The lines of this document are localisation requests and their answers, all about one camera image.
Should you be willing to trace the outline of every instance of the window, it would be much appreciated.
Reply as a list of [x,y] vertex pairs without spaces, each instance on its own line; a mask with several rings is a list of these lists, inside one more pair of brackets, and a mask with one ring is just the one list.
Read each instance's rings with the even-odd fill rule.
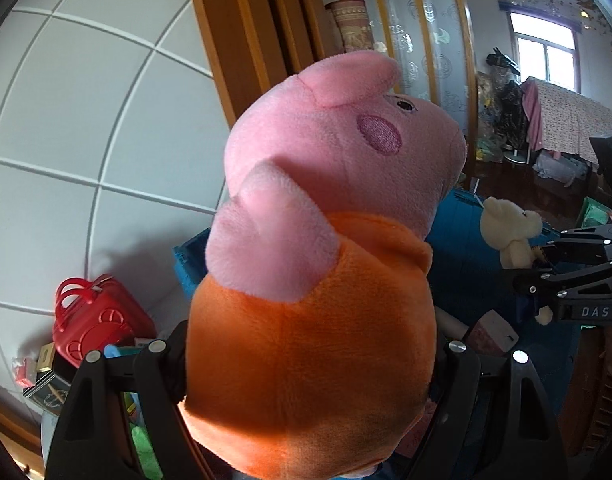
[[578,53],[570,28],[515,12],[510,25],[522,81],[533,76],[579,92]]

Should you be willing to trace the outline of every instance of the white tiled wall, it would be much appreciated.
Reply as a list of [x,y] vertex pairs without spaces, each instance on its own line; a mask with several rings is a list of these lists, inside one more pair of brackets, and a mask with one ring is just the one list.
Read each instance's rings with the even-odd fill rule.
[[0,29],[0,397],[53,294],[112,272],[169,331],[171,248],[223,199],[228,126],[190,0],[19,0]]

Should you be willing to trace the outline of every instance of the stuffed toy pig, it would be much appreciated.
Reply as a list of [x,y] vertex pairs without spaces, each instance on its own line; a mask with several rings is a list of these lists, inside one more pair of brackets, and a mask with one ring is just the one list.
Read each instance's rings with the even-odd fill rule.
[[423,415],[423,240],[466,147],[440,108],[388,93],[398,78],[371,51],[322,60],[228,140],[232,199],[191,306],[181,409],[195,440],[256,478],[367,476]]

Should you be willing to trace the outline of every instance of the wooden door frame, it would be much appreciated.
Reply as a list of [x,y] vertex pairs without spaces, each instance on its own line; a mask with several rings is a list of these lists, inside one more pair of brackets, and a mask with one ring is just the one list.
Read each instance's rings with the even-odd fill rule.
[[323,0],[193,0],[228,124],[287,76],[335,53]]

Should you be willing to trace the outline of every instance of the blue box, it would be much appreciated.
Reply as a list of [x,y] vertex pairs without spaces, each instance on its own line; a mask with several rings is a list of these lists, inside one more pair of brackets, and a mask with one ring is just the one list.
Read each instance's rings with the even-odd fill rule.
[[191,300],[195,290],[208,274],[206,267],[206,243],[211,230],[206,229],[186,243],[174,247],[175,273],[185,296]]

